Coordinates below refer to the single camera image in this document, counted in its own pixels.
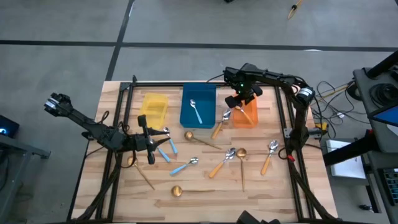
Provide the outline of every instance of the blue container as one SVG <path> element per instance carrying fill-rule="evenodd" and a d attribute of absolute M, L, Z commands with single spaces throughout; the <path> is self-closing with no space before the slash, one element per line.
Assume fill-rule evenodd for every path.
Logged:
<path fill-rule="evenodd" d="M 202 124 L 199 123 L 190 100 L 196 101 L 196 108 Z M 186 83 L 182 91 L 180 123 L 184 128 L 213 128 L 216 123 L 216 85 Z"/>

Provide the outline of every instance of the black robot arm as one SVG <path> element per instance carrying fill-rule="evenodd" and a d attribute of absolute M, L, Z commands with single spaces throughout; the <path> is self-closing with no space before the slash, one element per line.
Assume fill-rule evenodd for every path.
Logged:
<path fill-rule="evenodd" d="M 114 153 L 123 153 L 127 151 L 148 151 L 148 163 L 154 164 L 155 157 L 154 151 L 163 142 L 168 141 L 170 138 L 154 141 L 150 138 L 153 135 L 168 134 L 169 132 L 157 131 L 147 127 L 146 116 L 138 116 L 138 125 L 142 127 L 142 134 L 128 134 L 125 127 L 122 125 L 123 132 L 119 132 L 118 127 L 107 126 L 103 124 L 103 120 L 95 122 L 93 119 L 88 118 L 81 112 L 75 110 L 69 99 L 69 96 L 64 94 L 52 93 L 51 98 L 44 104 L 45 111 L 54 116 L 63 116 L 71 119 L 76 124 L 87 130 L 82 133 L 87 139 L 89 136 L 98 141 L 108 150 Z"/>
<path fill-rule="evenodd" d="M 302 150 L 309 137 L 308 129 L 305 126 L 308 108 L 315 97 L 313 88 L 309 87 L 302 78 L 293 75 L 270 72 L 268 70 L 261 70 L 255 65 L 246 63 L 241 69 L 226 67 L 224 71 L 224 81 L 234 89 L 237 94 L 236 96 L 229 96 L 225 99 L 225 102 L 230 108 L 241 105 L 242 101 L 244 101 L 245 104 L 248 104 L 254 99 L 254 94 L 256 94 L 256 96 L 261 96 L 262 90 L 256 85 L 257 82 L 280 87 L 296 109 L 294 127 L 290 133 L 287 145 L 285 146 L 286 154 L 291 156 L 293 150 Z M 300 90 L 297 93 L 294 93 L 292 89 L 293 86 L 300 87 Z M 335 220 L 335 218 L 326 211 L 311 192 L 310 188 L 305 184 L 299 172 L 295 168 L 294 162 L 289 160 L 288 163 L 289 167 L 292 168 L 291 176 L 297 181 L 299 186 L 301 186 L 319 215 L 323 219 Z"/>

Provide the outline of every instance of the concrete floor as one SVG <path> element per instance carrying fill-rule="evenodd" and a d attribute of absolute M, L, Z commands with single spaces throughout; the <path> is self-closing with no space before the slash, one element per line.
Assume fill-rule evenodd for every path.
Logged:
<path fill-rule="evenodd" d="M 397 47 L 398 7 L 394 0 L 304 1 L 290 21 L 295 1 L 136 0 L 124 42 Z M 0 40 L 115 42 L 128 0 L 2 0 Z M 72 201 L 87 141 L 77 125 L 43 110 L 53 91 L 68 94 L 75 108 L 94 116 L 114 47 L 0 45 L 0 113 L 21 124 L 17 138 L 52 151 L 34 159 L 24 180 L 33 198 L 12 211 L 28 223 L 62 222 Z M 225 66 L 250 62 L 291 73 L 315 86 L 337 86 L 356 68 L 371 67 L 390 52 L 238 50 L 122 47 L 112 80 L 205 80 Z M 352 100 L 356 111 L 361 102 Z M 333 103 L 349 110 L 345 97 Z M 366 121 L 366 117 L 353 114 Z M 338 138 L 361 137 L 370 128 L 344 118 Z M 358 209 L 369 203 L 364 186 L 332 179 L 339 217 L 387 223 L 385 213 Z"/>

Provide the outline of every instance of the wooden table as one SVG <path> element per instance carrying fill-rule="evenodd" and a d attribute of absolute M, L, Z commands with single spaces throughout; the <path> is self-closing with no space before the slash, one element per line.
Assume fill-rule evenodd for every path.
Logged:
<path fill-rule="evenodd" d="M 234 129 L 233 124 L 229 122 L 223 125 L 222 131 L 214 141 L 210 140 L 213 129 L 193 129 L 197 138 L 206 139 L 223 148 L 219 150 L 184 139 L 183 134 L 186 129 L 179 123 L 182 87 L 135 87 L 129 133 L 142 132 L 137 124 L 137 115 L 139 115 L 144 95 L 146 93 L 165 94 L 169 98 L 165 126 L 170 129 L 178 155 L 173 154 L 168 142 L 163 143 L 161 148 L 171 158 L 171 163 L 167 163 L 159 152 L 156 152 L 155 165 L 149 165 L 146 151 L 137 153 L 139 166 L 156 190 L 150 188 L 135 167 L 122 169 L 114 222 L 235 222 L 243 210 L 247 210 L 258 220 L 269 221 L 277 218 L 280 221 L 297 221 L 287 161 L 279 159 L 276 153 L 271 159 L 267 174 L 265 176 L 260 174 L 269 152 L 268 144 L 273 139 L 277 139 L 280 142 L 279 149 L 284 146 L 275 90 L 273 87 L 262 87 L 262 89 L 264 93 L 257 99 L 259 124 L 256 128 Z M 118 90 L 119 82 L 104 83 L 96 121 L 99 121 L 103 113 L 108 110 L 110 115 L 104 123 L 112 125 Z M 222 113 L 227 107 L 224 99 L 233 93 L 234 91 L 230 88 L 217 90 L 217 121 L 221 120 Z M 287 109 L 285 108 L 284 111 L 287 123 L 290 124 Z M 307 126 L 314 127 L 311 113 L 308 113 Z M 308 143 L 318 145 L 318 141 L 313 139 L 308 140 Z M 99 147 L 98 143 L 91 142 L 87 153 Z M 248 152 L 244 159 L 245 192 L 242 191 L 240 160 L 236 157 L 227 162 L 213 179 L 208 177 L 208 174 L 224 159 L 226 150 L 231 147 L 237 149 L 244 147 Z M 130 156 L 129 152 L 124 154 L 124 166 L 127 165 L 128 156 Z M 200 161 L 197 165 L 188 167 L 173 177 L 170 176 L 171 170 L 188 162 L 193 156 L 199 157 Z M 303 156 L 311 190 L 328 212 L 337 217 L 321 151 L 305 146 Z M 86 159 L 72 218 L 81 215 L 100 190 L 105 158 L 106 150 L 101 150 Z M 175 198 L 170 193 L 174 185 L 179 185 L 185 190 L 215 189 L 216 191 L 184 192 L 181 197 Z M 304 215 L 308 217 L 303 192 L 300 192 L 300 198 Z M 108 203 L 109 193 L 105 200 L 103 216 L 108 211 Z"/>

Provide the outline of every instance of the plastic bin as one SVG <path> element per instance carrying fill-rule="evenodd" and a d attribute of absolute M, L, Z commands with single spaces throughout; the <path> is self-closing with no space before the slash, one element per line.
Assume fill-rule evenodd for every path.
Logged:
<path fill-rule="evenodd" d="M 145 94 L 139 113 L 146 115 L 149 128 L 161 129 L 163 127 L 168 102 L 169 99 L 165 95 L 156 93 Z"/>
<path fill-rule="evenodd" d="M 242 111 L 233 109 L 232 110 L 232 120 L 233 120 L 233 125 L 235 128 L 254 128 L 257 126 L 259 123 L 259 118 L 257 115 L 257 97 L 255 97 L 254 100 L 252 100 L 248 105 L 245 105 L 244 102 L 242 102 L 242 109 L 246 114 L 249 116 L 249 118 L 253 121 L 253 124 L 251 124 L 248 119 L 243 115 Z"/>
<path fill-rule="evenodd" d="M 196 108 L 202 124 L 199 123 L 190 100 L 196 101 Z M 216 123 L 216 85 L 186 83 L 183 86 L 180 123 L 184 128 L 212 128 Z"/>

